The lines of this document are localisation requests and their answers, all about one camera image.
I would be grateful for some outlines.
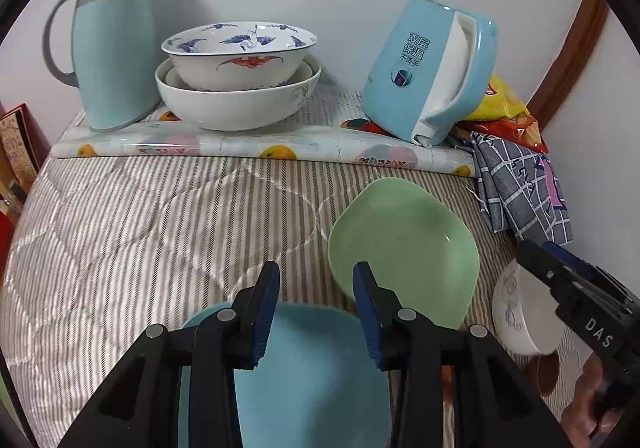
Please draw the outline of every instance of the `red snack bag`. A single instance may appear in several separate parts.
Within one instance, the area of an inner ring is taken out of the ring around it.
[[[458,125],[470,132],[489,134],[526,146],[539,154],[549,153],[549,149],[540,136],[538,121],[526,112],[521,112],[510,120],[460,121]]]

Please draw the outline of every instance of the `stacked bowl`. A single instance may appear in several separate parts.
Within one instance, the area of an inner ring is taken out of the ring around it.
[[[322,67],[304,29],[270,22],[223,22],[167,38],[156,69],[160,96],[176,116],[202,128],[238,131],[293,114]]]

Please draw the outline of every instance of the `blue plate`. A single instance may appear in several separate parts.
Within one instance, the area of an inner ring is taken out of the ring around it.
[[[228,303],[209,307],[197,325]],[[257,368],[236,370],[244,448],[384,448],[391,432],[386,374],[369,358],[358,319],[331,307],[276,306]],[[182,371],[178,448],[188,448],[191,368]]]

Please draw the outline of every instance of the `silver screw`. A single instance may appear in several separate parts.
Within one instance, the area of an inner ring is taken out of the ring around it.
[[[221,322],[229,322],[236,317],[236,311],[233,309],[223,309],[218,312],[218,320]]]
[[[471,327],[469,327],[469,332],[472,333],[472,335],[476,338],[484,338],[489,333],[486,327],[479,323],[474,323]]]
[[[154,323],[153,325],[147,327],[145,330],[145,334],[146,336],[148,336],[148,338],[158,338],[158,336],[161,336],[163,332],[164,329],[159,323]]]
[[[403,307],[398,311],[398,318],[404,320],[405,322],[411,322],[415,320],[418,315],[415,313],[413,309],[409,309],[408,307]]]

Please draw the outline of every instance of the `green plate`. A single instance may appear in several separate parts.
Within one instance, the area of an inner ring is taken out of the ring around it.
[[[435,324],[457,329],[478,279],[478,248],[464,223],[411,181],[385,178],[367,186],[329,236],[329,265],[353,299],[353,266],[369,263],[380,287]]]

